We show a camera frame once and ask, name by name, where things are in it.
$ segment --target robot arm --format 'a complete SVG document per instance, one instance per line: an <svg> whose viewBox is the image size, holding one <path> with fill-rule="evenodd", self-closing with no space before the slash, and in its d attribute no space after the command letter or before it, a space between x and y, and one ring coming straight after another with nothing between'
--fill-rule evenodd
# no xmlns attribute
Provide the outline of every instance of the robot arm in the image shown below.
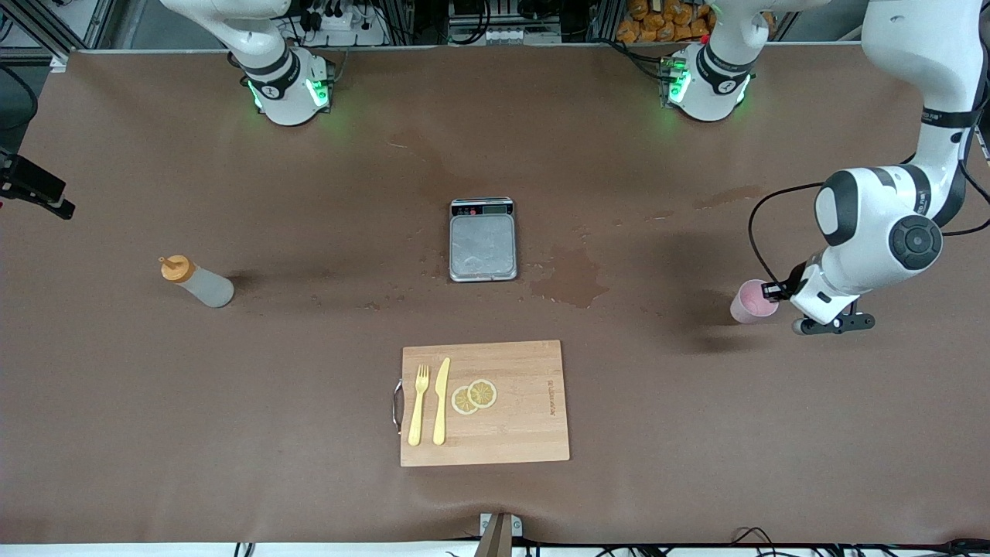
<svg viewBox="0 0 990 557"><path fill-rule="evenodd" d="M290 0L161 0L198 23L233 53L247 75L254 104L268 118L295 126L330 106L333 69L305 49L289 48L271 18Z"/></svg>
<svg viewBox="0 0 990 557"><path fill-rule="evenodd" d="M718 23L707 45L684 50L686 72L670 92L669 102L688 116L705 122L729 116L743 100L749 71L769 34L761 13L802 11L832 0L710 0Z"/></svg>
<svg viewBox="0 0 990 557"><path fill-rule="evenodd" d="M863 50L924 98L917 152L909 164L830 176L815 199L828 247L798 266L780 295L770 297L789 298L827 324L861 295L909 279L938 258L941 227L962 205L959 164L982 108L986 68L979 10L980 0L870 0ZM936 39L932 28L951 40Z"/></svg>

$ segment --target pink cup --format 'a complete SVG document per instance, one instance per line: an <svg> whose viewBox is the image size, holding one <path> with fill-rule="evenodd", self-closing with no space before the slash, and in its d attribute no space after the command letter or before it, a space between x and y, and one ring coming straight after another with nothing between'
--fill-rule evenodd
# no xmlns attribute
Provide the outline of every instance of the pink cup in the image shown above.
<svg viewBox="0 0 990 557"><path fill-rule="evenodd" d="M755 323L764 317L773 315L777 304L763 297L763 281L759 278L747 280L736 292L729 312L739 323Z"/></svg>

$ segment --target plastic knife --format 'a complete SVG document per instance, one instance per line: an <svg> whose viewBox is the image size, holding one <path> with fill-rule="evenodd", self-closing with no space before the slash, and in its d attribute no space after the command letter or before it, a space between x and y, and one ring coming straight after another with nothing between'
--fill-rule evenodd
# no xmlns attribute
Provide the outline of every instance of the plastic knife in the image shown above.
<svg viewBox="0 0 990 557"><path fill-rule="evenodd" d="M444 358L437 374L434 389L440 402L437 404L437 420L434 422L434 445L443 445L446 441L446 374L450 370L450 358Z"/></svg>

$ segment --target yellow fork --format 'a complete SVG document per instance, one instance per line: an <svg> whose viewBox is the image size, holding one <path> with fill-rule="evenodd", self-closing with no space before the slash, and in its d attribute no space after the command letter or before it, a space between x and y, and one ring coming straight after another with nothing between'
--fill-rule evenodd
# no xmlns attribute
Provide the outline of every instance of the yellow fork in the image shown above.
<svg viewBox="0 0 990 557"><path fill-rule="evenodd" d="M420 444L423 437L423 394L430 386L430 366L421 365L416 371L416 406L413 407L413 423L409 426L409 444Z"/></svg>

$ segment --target orange bottle cap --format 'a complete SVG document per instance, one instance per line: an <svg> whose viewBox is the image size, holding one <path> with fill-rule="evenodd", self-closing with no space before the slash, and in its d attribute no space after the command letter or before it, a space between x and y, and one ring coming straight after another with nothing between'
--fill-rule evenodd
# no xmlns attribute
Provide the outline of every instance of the orange bottle cap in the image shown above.
<svg viewBox="0 0 990 557"><path fill-rule="evenodd" d="M186 282L196 271L196 264L185 256L158 258L158 262L161 263L161 275L170 282Z"/></svg>

